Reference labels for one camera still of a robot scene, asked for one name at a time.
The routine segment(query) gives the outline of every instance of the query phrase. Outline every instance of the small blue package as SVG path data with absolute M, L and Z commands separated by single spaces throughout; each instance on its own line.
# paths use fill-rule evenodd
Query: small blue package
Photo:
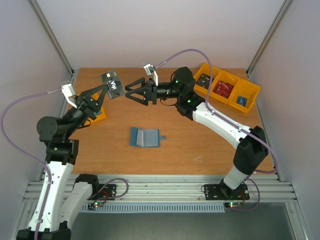
M 238 99 L 236 100 L 236 103 L 241 105 L 241 106 L 246 106 L 247 99 L 243 96 L 238 96 Z

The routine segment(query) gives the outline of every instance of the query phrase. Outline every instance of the yellow tray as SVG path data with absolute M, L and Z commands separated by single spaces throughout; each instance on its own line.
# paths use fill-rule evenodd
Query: yellow tray
M 247 81 L 246 79 L 242 79 L 215 66 L 213 66 L 212 69 L 213 82 L 210 88 L 209 96 L 247 114 L 255 104 L 256 98 L 260 92 L 261 87 L 252 82 Z M 197 81 L 202 74 L 210 76 L 210 67 L 208 63 L 204 63 L 200 67 L 199 71 L 194 75 L 194 79 L 196 81 L 194 90 L 207 94 L 208 90 L 206 88 L 197 85 Z M 225 98 L 213 92 L 216 85 L 220 81 L 230 83 L 234 86 L 228 98 Z M 246 98 L 245 106 L 242 106 L 237 103 L 238 97 Z

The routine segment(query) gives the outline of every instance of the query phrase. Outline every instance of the gray floor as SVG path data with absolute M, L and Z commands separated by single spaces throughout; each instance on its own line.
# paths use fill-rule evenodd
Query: gray floor
M 80 213 L 71 240 L 291 240 L 285 205 L 261 204 L 252 212 Z

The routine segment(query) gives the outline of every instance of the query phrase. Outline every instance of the black mounting bracket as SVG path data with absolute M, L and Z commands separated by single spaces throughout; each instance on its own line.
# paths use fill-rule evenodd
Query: black mounting bracket
M 243 200 L 243 197 L 239 194 L 239 192 L 244 196 L 245 200 L 250 199 L 248 186 L 244 183 L 240 184 L 239 187 L 231 194 L 230 198 L 224 196 L 224 194 L 220 191 L 220 184 L 205 184 L 202 186 L 202 190 L 204 192 L 205 200 Z
M 101 189 L 104 186 L 104 184 L 99 184 L 99 189 Z M 105 191 L 109 197 L 115 197 L 117 193 L 117 185 L 116 184 L 108 184 L 104 187 L 102 191 Z M 103 199 L 106 195 L 103 192 L 99 192 L 96 196 L 90 198 L 90 200 L 97 200 L 97 199 Z M 107 201 L 113 201 L 114 198 L 106 199 Z

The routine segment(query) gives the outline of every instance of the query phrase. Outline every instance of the black card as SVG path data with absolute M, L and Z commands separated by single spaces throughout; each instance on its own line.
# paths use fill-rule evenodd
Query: black card
M 125 89 L 122 86 L 120 78 L 115 70 L 106 72 L 100 75 L 102 83 L 107 85 L 109 90 L 107 91 L 110 99 L 125 95 Z

